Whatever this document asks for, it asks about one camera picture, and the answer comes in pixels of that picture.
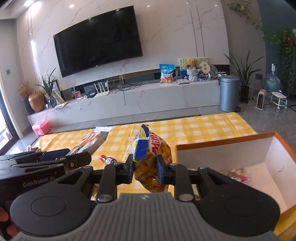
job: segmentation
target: trash can lid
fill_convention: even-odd
[[[238,84],[240,82],[237,76],[232,75],[222,75],[220,81],[231,84]]]

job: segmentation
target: teddy bear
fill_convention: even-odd
[[[187,59],[187,68],[188,69],[196,69],[197,60],[194,58]]]

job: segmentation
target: pink tissue box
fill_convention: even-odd
[[[44,136],[50,131],[50,125],[47,120],[41,120],[32,125],[32,129],[37,136]]]

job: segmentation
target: white stool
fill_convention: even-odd
[[[275,97],[276,100],[279,100],[278,103],[275,103],[275,102],[272,100],[272,97]],[[288,103],[288,101],[287,101],[287,97],[284,96],[282,93],[279,93],[279,92],[272,92],[272,93],[271,93],[271,99],[270,99],[270,101],[278,106],[278,110],[280,109],[280,106],[285,107],[285,109],[287,108],[287,103]]]

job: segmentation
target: screw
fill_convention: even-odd
[[[107,202],[110,202],[111,200],[112,200],[112,196],[109,194],[102,194],[97,197],[97,201],[100,203],[107,203]]]
[[[185,193],[181,194],[179,196],[179,199],[183,202],[190,202],[193,199],[193,196],[191,194]]]
[[[148,195],[143,195],[143,196],[141,196],[141,199],[143,199],[143,200],[147,200],[148,198],[149,198]]]

